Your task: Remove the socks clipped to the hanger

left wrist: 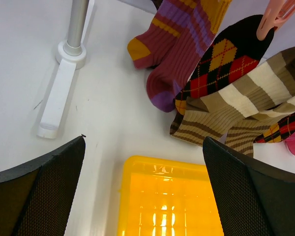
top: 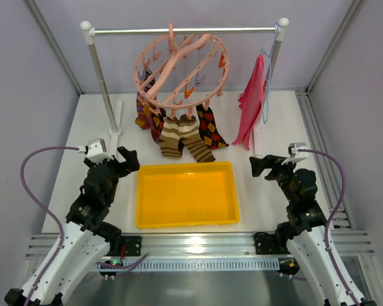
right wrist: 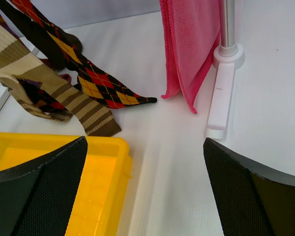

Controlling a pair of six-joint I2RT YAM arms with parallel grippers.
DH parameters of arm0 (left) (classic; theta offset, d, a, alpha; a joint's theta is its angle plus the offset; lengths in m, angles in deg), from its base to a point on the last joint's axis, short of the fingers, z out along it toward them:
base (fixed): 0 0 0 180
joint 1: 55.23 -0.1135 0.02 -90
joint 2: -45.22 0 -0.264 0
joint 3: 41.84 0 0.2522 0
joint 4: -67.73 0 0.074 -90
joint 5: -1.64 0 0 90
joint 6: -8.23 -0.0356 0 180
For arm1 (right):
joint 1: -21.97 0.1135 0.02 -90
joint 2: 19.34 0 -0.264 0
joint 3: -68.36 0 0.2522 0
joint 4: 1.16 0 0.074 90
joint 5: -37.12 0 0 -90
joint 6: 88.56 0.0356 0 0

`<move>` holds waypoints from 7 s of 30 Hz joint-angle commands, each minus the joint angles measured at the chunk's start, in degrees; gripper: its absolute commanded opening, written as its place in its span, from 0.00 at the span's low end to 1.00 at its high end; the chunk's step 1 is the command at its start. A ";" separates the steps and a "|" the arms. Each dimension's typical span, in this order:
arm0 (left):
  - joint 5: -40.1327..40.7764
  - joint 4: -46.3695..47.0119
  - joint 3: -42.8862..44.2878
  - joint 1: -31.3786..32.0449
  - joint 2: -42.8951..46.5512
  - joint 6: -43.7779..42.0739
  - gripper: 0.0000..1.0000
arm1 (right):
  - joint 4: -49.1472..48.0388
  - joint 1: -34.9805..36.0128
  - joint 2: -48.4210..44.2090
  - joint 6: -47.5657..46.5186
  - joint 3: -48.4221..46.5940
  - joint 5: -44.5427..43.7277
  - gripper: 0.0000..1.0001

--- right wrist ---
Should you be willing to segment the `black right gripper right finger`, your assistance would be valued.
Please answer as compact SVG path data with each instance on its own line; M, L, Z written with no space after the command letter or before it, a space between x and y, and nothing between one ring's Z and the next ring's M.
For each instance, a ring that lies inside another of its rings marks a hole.
M211 138L203 150L224 235L295 236L295 176Z

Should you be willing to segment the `red yellow argyle sock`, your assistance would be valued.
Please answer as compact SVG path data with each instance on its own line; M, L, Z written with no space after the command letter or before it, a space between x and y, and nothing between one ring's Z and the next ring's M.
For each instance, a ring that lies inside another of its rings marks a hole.
M50 22L29 0L0 0L0 6L27 16L44 30L64 53L67 68L78 73L78 84L84 93L110 109L121 109L156 103L155 97L143 97L109 73L88 60L65 36L65 32Z

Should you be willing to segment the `beige brown striped sock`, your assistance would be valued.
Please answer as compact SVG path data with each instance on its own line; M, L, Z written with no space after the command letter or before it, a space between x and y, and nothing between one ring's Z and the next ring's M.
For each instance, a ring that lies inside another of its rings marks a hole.
M108 108L61 78L1 25L0 72L39 82L42 90L79 120L88 136L111 137L121 131Z

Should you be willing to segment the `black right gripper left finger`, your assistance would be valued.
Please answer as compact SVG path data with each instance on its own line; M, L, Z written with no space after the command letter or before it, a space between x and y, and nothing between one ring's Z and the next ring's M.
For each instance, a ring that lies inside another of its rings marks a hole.
M65 235L87 150L81 136L0 171L0 236Z

